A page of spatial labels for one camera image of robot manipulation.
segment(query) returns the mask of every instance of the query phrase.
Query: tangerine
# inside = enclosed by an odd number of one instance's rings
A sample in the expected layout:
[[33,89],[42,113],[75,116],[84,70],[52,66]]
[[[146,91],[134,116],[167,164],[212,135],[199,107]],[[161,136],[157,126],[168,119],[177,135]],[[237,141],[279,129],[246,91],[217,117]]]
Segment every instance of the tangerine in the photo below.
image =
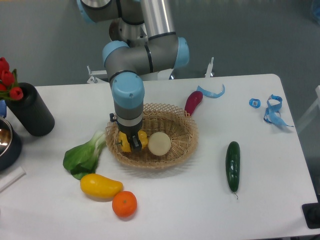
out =
[[112,200],[112,209],[120,218],[127,218],[137,210],[136,196],[130,191],[117,193]]

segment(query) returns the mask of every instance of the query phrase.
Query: black pot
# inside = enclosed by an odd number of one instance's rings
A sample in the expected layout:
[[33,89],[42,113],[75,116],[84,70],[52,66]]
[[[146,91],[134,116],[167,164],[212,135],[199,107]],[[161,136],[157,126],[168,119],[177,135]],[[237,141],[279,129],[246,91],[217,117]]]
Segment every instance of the black pot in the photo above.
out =
[[0,117],[0,171],[14,164],[21,149],[22,143],[19,135],[7,120]]
[[19,87],[23,98],[18,101],[6,100],[7,107],[31,135],[47,135],[55,126],[54,117],[33,85],[21,82]]

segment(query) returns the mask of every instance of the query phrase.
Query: green cucumber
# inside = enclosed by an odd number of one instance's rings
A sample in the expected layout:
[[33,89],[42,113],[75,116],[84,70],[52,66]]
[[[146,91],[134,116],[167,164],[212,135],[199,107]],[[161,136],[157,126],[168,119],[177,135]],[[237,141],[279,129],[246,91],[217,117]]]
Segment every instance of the green cucumber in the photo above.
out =
[[240,146],[236,141],[232,141],[226,151],[225,171],[229,187],[236,194],[240,181]]

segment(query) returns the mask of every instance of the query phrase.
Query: green leafy vegetable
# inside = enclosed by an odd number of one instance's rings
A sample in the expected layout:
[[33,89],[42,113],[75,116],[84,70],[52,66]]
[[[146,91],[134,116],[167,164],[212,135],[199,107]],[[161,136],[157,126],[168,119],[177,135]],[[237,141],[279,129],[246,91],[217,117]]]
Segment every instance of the green leafy vegetable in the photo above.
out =
[[105,138],[104,131],[96,131],[90,141],[66,151],[63,159],[64,168],[78,180],[87,174],[95,173],[99,155],[106,146]]

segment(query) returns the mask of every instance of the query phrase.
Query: wicker basket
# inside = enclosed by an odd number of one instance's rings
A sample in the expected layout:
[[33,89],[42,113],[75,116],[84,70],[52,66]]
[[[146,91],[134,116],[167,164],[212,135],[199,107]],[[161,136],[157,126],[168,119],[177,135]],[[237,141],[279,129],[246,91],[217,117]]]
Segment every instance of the wicker basket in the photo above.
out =
[[115,122],[106,127],[106,145],[115,158],[129,166],[163,169],[181,164],[198,145],[198,129],[195,121],[181,108],[169,104],[147,103],[143,106],[142,130],[149,138],[155,132],[164,132],[171,139],[171,149],[162,156],[152,154],[148,147],[141,152],[122,152],[119,130]]

